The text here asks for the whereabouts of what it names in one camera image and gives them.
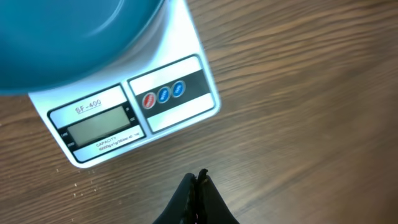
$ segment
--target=black object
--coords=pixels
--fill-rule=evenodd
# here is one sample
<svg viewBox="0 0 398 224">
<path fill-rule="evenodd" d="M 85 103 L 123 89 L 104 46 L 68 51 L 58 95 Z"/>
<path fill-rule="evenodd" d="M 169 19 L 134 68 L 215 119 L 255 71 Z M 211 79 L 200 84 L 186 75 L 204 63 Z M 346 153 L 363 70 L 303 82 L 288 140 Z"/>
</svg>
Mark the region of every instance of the black object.
<svg viewBox="0 0 398 224">
<path fill-rule="evenodd" d="M 201 170 L 198 178 L 185 174 L 154 224 L 239 224 L 207 172 Z"/>
</svg>

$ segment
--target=round button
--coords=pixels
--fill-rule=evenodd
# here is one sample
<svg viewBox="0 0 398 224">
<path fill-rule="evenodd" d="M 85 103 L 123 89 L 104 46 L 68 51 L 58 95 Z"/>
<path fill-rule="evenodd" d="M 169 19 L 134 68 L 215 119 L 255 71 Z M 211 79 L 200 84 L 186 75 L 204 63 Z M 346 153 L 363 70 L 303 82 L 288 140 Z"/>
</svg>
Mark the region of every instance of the round button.
<svg viewBox="0 0 398 224">
<path fill-rule="evenodd" d="M 170 88 L 165 86 L 157 92 L 157 101 L 159 103 L 166 103 L 170 99 Z"/>
<path fill-rule="evenodd" d="M 145 109 L 151 109 L 156 103 L 155 93 L 147 93 L 142 99 L 142 107 Z"/>
<path fill-rule="evenodd" d="M 173 87 L 173 97 L 180 97 L 185 91 L 185 83 L 184 81 L 178 81 L 174 83 Z"/>
</svg>

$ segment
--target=digital scale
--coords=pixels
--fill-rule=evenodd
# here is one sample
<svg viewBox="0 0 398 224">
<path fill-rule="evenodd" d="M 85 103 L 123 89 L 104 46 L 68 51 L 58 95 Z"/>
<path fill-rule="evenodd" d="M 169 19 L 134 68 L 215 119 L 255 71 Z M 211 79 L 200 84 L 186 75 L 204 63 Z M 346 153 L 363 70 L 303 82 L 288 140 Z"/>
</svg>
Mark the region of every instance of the digital scale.
<svg viewBox="0 0 398 224">
<path fill-rule="evenodd" d="M 164 2 L 140 41 L 112 65 L 29 96 L 65 155 L 80 168 L 209 118 L 221 106 L 184 0 Z"/>
</svg>

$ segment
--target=display screen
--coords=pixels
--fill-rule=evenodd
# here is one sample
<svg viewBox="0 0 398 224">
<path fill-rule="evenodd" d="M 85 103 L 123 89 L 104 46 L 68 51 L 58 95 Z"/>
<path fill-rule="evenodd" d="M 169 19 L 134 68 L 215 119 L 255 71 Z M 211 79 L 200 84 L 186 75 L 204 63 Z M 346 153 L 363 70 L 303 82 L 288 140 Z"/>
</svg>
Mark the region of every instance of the display screen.
<svg viewBox="0 0 398 224">
<path fill-rule="evenodd" d="M 68 127 L 78 146 L 82 146 L 95 139 L 108 137 L 117 130 L 130 126 L 129 118 L 123 106 L 101 113 L 80 123 Z"/>
</svg>

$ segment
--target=wooden table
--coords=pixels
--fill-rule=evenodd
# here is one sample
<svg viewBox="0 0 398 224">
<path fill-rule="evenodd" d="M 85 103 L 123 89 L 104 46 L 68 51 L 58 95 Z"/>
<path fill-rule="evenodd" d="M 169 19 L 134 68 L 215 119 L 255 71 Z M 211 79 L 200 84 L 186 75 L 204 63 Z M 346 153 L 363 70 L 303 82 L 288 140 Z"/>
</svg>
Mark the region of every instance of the wooden table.
<svg viewBox="0 0 398 224">
<path fill-rule="evenodd" d="M 0 223 L 152 223 L 210 170 L 241 223 L 398 223 L 398 2 L 190 0 L 223 108 L 92 169 L 0 98 Z"/>
</svg>

